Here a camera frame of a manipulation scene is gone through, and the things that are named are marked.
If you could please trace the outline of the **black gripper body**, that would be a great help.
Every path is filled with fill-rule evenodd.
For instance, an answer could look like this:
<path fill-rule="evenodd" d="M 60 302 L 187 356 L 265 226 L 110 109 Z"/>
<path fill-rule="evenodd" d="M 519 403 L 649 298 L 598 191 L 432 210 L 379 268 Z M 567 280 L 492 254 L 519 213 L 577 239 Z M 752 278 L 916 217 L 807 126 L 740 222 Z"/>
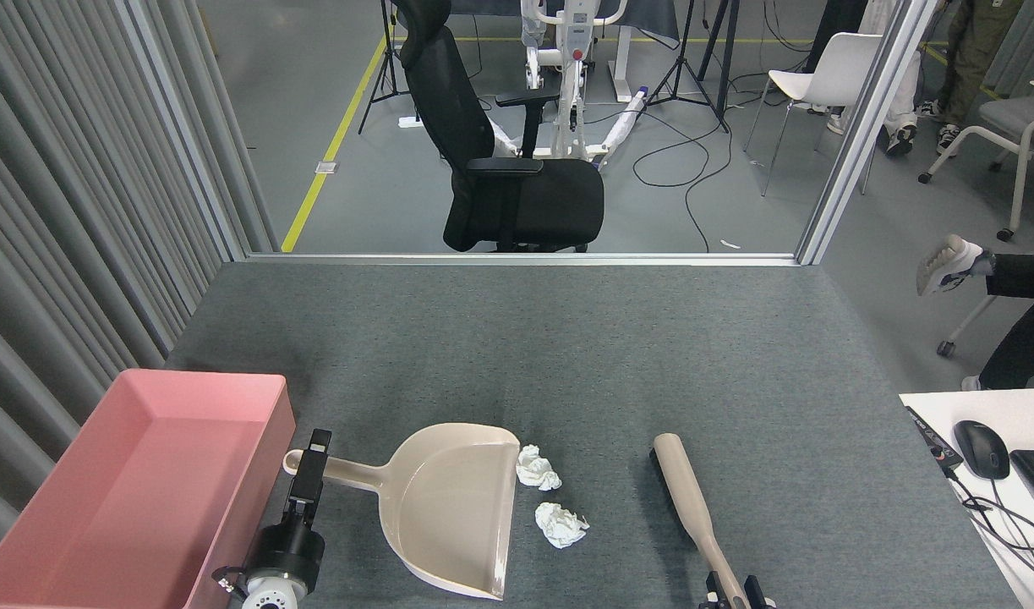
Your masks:
<path fill-rule="evenodd" d="M 258 532 L 258 578 L 286 577 L 315 592 L 325 541 L 303 518 L 285 518 Z"/>

